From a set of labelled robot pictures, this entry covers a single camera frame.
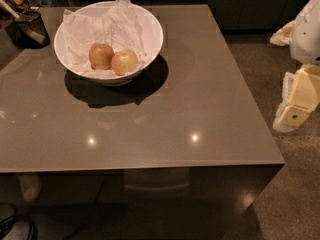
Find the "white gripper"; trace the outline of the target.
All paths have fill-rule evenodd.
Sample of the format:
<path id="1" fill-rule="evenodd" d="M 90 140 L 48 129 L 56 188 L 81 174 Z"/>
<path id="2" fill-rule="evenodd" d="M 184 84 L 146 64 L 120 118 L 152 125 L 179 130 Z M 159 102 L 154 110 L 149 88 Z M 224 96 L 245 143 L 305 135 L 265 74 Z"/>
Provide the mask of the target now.
<path id="1" fill-rule="evenodd" d="M 286 72 L 273 129 L 289 133 L 298 129 L 320 104 L 320 0 L 309 0 L 294 21 L 275 32 L 270 43 L 290 44 L 290 55 L 303 65 Z"/>

